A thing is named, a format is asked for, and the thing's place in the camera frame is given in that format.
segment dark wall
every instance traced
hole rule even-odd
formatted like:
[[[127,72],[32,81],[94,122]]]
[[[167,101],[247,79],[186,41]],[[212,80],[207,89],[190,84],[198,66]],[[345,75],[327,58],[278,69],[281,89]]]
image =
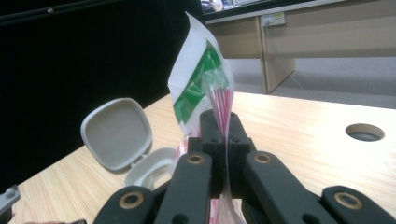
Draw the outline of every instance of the dark wall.
[[[81,147],[80,124],[97,106],[131,97],[145,107],[168,93],[188,24],[165,3],[124,0],[0,27],[1,192]]]

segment white electrical outlet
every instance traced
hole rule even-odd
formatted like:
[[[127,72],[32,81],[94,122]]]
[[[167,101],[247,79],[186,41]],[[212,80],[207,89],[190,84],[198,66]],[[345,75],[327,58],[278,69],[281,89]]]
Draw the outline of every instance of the white electrical outlet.
[[[262,16],[262,25],[281,25],[286,24],[285,20],[285,13],[284,12],[277,12],[272,14],[267,14]]]

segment plastic bag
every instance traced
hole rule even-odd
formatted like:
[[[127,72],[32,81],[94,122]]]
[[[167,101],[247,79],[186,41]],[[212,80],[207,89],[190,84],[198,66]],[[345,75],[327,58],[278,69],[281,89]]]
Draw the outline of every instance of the plastic bag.
[[[187,152],[189,136],[200,135],[199,116],[208,109],[215,112],[226,150],[233,104],[233,76],[216,38],[193,16],[187,15],[191,28],[168,80],[175,116],[185,134],[176,158]],[[211,201],[210,223],[244,223],[233,209],[228,175],[224,178],[220,199]]]

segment light wood tabletop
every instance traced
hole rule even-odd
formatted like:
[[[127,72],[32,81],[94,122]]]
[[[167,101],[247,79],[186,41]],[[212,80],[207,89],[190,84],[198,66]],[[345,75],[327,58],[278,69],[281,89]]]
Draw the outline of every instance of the light wood tabletop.
[[[177,147],[183,134],[171,97],[144,111],[153,133],[151,150]],[[233,112],[256,148],[278,156],[308,190],[320,195],[329,186],[350,187],[396,217],[396,110],[236,92]],[[373,125],[384,136],[374,142],[353,139],[347,134],[353,124]],[[82,218],[93,223],[107,199],[124,187],[124,177],[81,147],[19,185],[21,199],[10,223]]]

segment green label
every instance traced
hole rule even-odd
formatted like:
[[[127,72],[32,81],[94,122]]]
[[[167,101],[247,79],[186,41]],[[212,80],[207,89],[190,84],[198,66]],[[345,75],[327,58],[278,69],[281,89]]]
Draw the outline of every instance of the green label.
[[[174,110],[178,123],[181,121],[187,123],[196,106],[198,106],[200,101],[205,97],[205,92],[202,90],[203,74],[206,71],[217,69],[219,66],[221,66],[219,55],[216,53],[212,44],[206,40],[206,50],[204,54],[195,67],[186,88],[174,103]]]

